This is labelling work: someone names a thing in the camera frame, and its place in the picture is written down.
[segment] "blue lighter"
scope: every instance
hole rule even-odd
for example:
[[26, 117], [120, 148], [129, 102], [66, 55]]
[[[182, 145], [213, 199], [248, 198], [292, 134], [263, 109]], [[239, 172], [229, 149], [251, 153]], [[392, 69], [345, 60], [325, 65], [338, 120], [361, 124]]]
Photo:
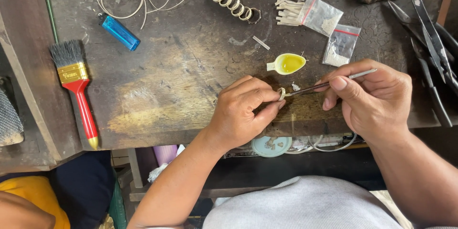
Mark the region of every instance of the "blue lighter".
[[122, 23], [106, 13], [99, 14], [99, 25], [123, 43], [129, 50], [134, 51], [140, 40], [134, 36]]

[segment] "right hand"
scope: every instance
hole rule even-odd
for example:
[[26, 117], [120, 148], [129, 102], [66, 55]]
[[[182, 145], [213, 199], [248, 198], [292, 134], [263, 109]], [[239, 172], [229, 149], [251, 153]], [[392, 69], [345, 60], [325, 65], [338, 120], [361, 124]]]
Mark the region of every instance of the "right hand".
[[[377, 68], [377, 71], [355, 79], [347, 76]], [[408, 132], [412, 80], [409, 75], [384, 64], [363, 59], [343, 65], [324, 75], [320, 81], [330, 87], [316, 91], [324, 93], [323, 110], [342, 99], [342, 113], [353, 132], [368, 142], [386, 139], [388, 135]]]

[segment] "left hand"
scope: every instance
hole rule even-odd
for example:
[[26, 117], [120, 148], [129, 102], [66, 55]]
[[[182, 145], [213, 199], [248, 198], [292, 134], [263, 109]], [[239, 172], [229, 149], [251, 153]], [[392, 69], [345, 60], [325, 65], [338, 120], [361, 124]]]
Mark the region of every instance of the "left hand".
[[[227, 152], [260, 134], [277, 116], [286, 101], [278, 101], [280, 94], [266, 82], [252, 76], [236, 80], [219, 93], [215, 113], [203, 129], [212, 147]], [[263, 102], [272, 102], [254, 114]]]

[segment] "hand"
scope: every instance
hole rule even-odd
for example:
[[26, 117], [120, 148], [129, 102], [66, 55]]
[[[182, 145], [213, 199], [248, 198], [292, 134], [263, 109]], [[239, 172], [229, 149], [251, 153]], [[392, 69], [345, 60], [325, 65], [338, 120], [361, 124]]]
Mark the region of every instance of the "hand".
[[[355, 79], [346, 76], [377, 68], [377, 71]], [[412, 80], [409, 75], [370, 59], [363, 59], [337, 68], [324, 75], [318, 83], [329, 81], [323, 110], [342, 99], [342, 113], [350, 129], [366, 141], [386, 139], [388, 135], [408, 132]]]
[[[215, 113], [203, 129], [207, 139], [218, 150], [239, 147], [260, 134], [277, 116], [286, 101], [266, 82], [244, 76], [219, 93]], [[263, 102], [271, 102], [257, 115], [253, 110]]]

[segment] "row of rings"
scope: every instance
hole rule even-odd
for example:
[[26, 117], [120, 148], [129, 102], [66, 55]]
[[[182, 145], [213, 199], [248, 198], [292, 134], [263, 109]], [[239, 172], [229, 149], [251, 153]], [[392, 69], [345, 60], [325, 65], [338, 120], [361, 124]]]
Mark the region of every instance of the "row of rings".
[[248, 21], [248, 22], [257, 23], [260, 20], [260, 10], [257, 8], [249, 8], [247, 6], [243, 6], [240, 3], [240, 0], [226, 0], [226, 2], [223, 2], [223, 0], [213, 0], [213, 1], [218, 2], [219, 5], [222, 7], [227, 7], [229, 10], [231, 10], [231, 14], [233, 16], [238, 17], [242, 21], [248, 21], [251, 18], [251, 16], [253, 15], [253, 11], [257, 11], [259, 13], [259, 18], [257, 21]]

